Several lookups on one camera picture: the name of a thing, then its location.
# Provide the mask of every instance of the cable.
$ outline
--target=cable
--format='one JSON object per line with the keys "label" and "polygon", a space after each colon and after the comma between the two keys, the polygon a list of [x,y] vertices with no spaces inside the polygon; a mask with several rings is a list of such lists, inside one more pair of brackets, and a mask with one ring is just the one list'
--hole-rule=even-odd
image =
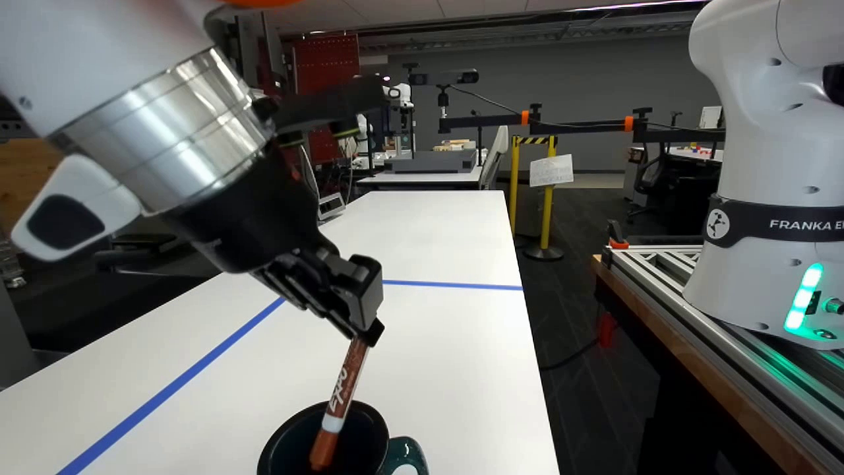
{"label": "cable", "polygon": [[488,104],[488,105],[497,105],[497,108],[519,113],[519,110],[514,110],[514,108],[509,108],[509,105],[503,105],[503,104],[497,104],[497,100],[492,100],[492,97],[485,97],[485,96],[478,96],[478,92],[473,92],[473,89],[464,89],[464,88],[451,88],[451,89],[457,89],[457,92],[462,92],[462,96],[473,96],[473,97],[478,97],[478,100],[484,100],[484,104]]}
{"label": "cable", "polygon": [[579,362],[579,358],[580,358],[582,354],[589,354],[594,346],[600,346],[600,338],[589,340],[586,346],[580,346],[579,352],[573,352],[571,356],[564,356],[564,358],[560,358],[560,362],[555,362],[555,365],[542,365],[538,369],[544,369],[544,371],[563,369],[563,366]]}

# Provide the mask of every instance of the ceiling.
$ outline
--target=ceiling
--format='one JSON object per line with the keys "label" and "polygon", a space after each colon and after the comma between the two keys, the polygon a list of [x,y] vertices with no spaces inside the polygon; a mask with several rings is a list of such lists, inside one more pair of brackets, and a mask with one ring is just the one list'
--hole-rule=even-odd
{"label": "ceiling", "polygon": [[299,0],[267,10],[281,34],[378,28],[401,24],[443,24],[462,18],[563,14],[597,6],[639,6],[644,0]]}

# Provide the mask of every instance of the wall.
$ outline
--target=wall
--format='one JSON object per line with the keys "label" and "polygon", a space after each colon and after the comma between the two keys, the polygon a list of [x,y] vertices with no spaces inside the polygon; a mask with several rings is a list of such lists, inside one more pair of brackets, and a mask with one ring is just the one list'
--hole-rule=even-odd
{"label": "wall", "polygon": [[[654,108],[654,122],[668,125],[670,110],[684,110],[681,125],[695,126],[699,108],[720,104],[716,88],[692,67],[685,38],[579,43],[514,51],[473,51],[443,56],[397,56],[391,75],[404,80],[404,64],[416,72],[481,69],[481,81],[468,89],[494,97],[509,108],[544,104],[544,122],[618,119],[639,105]],[[451,117],[507,113],[478,97],[451,92]],[[416,88],[420,147],[431,147],[437,135],[437,89]],[[563,138],[563,147],[576,154],[579,172],[618,172],[626,163],[629,135]]]}

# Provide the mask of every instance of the white sign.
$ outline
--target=white sign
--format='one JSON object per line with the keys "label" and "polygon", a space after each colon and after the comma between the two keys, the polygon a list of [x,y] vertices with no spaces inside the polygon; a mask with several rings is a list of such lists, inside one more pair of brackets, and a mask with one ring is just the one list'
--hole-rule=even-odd
{"label": "white sign", "polygon": [[560,187],[576,183],[573,154],[530,162],[530,187]]}

